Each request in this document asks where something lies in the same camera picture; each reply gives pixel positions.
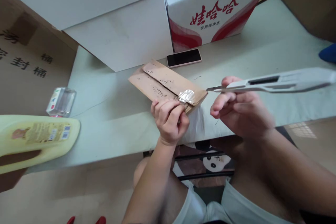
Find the right hand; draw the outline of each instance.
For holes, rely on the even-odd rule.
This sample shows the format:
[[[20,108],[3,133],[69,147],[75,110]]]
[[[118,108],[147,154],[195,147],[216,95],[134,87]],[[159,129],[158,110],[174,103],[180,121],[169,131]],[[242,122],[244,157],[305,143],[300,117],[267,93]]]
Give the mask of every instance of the right hand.
[[[240,80],[228,76],[222,80],[222,86]],[[221,93],[211,106],[210,114],[242,138],[261,139],[275,127],[272,115],[255,92]]]

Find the bottle label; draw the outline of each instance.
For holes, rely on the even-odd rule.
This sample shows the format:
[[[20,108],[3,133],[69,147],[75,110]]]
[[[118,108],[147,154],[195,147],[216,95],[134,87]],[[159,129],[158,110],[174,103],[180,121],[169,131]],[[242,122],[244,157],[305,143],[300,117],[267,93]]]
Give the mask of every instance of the bottle label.
[[[10,131],[11,139],[26,140],[26,144],[41,144],[65,141],[69,138],[71,124],[65,122],[22,123],[19,128]]]

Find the white table surface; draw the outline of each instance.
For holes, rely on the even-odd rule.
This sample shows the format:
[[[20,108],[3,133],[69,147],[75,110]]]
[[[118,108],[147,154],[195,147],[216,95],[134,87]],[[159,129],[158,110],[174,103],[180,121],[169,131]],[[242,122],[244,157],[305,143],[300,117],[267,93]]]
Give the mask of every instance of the white table surface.
[[[307,33],[281,0],[267,0],[255,8],[240,35],[199,47],[201,63],[174,68],[174,71],[205,89],[220,85],[228,75],[246,79],[317,66],[336,70],[335,65],[318,57],[330,44]],[[66,155],[30,167],[28,172],[82,165],[153,149],[159,131],[150,114],[151,101],[128,81],[135,70],[113,72],[79,47],[69,87],[77,91],[71,117],[80,120],[80,135]],[[260,92],[260,95],[278,126],[336,116],[336,85],[306,93]],[[191,130],[182,143],[233,134],[210,116],[216,96],[210,92],[201,105],[204,128],[203,120],[199,120],[196,134]]]

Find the laundry detergent bottle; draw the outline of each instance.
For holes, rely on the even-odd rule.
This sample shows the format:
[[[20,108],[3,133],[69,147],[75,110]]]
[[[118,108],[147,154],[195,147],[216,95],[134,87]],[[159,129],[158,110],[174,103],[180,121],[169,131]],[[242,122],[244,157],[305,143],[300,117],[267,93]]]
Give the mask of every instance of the laundry detergent bottle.
[[[63,156],[75,143],[80,127],[80,122],[72,118],[0,115],[0,157],[41,150],[31,159],[0,164],[0,174]]]

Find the phone screen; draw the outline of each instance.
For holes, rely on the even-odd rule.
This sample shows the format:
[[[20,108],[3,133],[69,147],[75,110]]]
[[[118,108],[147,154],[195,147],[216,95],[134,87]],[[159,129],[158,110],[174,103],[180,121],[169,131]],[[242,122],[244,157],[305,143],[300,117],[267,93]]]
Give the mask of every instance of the phone screen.
[[[176,65],[182,65],[194,61],[200,61],[201,55],[198,49],[185,51],[185,52],[179,52],[176,54],[168,55],[167,56],[167,62],[168,66],[176,66]]]

